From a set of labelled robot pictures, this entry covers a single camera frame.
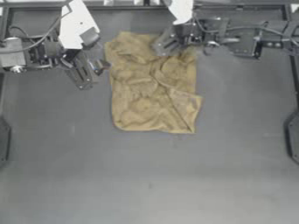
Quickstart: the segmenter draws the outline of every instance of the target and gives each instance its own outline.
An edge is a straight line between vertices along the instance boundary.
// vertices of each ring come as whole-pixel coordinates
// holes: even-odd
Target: gray table surface
[[[17,11],[43,32],[56,11]],[[229,13],[279,18],[279,11]],[[93,11],[103,42],[120,30],[160,32],[164,11]],[[124,132],[111,120],[108,75],[79,91],[61,70],[5,77],[13,128],[0,171],[1,224],[282,224],[298,222],[299,166],[286,155],[283,122],[295,110],[290,59],[199,52],[204,103],[195,135]]]

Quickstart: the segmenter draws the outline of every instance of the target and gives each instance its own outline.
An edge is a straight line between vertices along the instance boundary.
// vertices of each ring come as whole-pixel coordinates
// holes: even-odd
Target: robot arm
[[[172,0],[169,11],[180,20],[183,12],[171,8],[184,0]],[[242,57],[259,58],[264,47],[299,55],[299,21],[263,21],[248,24],[228,18],[204,17],[199,11],[187,10],[185,23],[165,29],[153,43],[160,56],[177,53],[185,46],[227,46],[231,53]]]
[[[5,72],[24,73],[60,67],[80,89],[92,87],[109,64],[95,57],[99,55],[100,29],[81,0],[72,0],[63,6],[60,17],[43,35],[29,36],[17,26],[11,26],[9,31],[12,29],[23,36],[12,36],[1,42],[0,65]]]

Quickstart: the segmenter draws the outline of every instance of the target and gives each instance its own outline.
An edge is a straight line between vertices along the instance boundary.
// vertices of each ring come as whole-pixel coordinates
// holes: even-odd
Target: tan towel
[[[195,94],[196,57],[189,48],[157,57],[155,35],[121,32],[105,44],[112,64],[112,117],[121,130],[193,133],[201,98]]]

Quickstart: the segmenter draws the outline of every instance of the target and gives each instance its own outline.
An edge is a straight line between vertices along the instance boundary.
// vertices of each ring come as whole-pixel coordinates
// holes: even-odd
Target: crumpled cloth
[[[195,51],[188,48],[175,56],[157,57],[151,47],[155,39],[155,35],[124,31],[105,43],[113,123],[121,130],[195,133],[201,108]]]

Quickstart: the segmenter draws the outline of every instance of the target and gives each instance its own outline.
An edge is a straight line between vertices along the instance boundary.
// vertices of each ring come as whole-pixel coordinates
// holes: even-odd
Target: metal frame
[[[195,0],[195,8],[197,9],[213,9],[213,10],[223,10],[223,9],[237,9],[237,10],[280,10],[283,13],[283,20],[292,20],[292,13],[291,13],[291,4],[295,4],[295,0],[284,0],[284,3],[279,3],[276,0],[272,2],[255,2],[252,0],[229,0],[229,3],[208,3],[203,1]],[[12,21],[12,16],[15,11],[48,11],[48,10],[59,10],[60,7],[64,5],[64,2],[59,3],[0,3],[0,7],[4,8],[3,16],[1,16],[1,28],[0,28],[0,38],[4,39],[7,35],[7,28]],[[104,1],[101,2],[85,2],[88,9],[91,11],[139,11],[139,10],[167,10],[164,5],[151,5],[149,0],[144,0],[144,5],[113,5],[113,6],[104,6]],[[296,96],[296,111],[294,114],[286,119],[284,123],[284,136],[286,136],[286,148],[290,154],[291,145],[290,145],[290,132],[288,126],[292,121],[292,118],[299,116],[299,58],[290,56],[290,65],[292,67],[292,75],[294,75],[294,89],[295,89],[295,96]],[[1,102],[4,97],[4,76],[0,77],[0,89],[1,89]]]

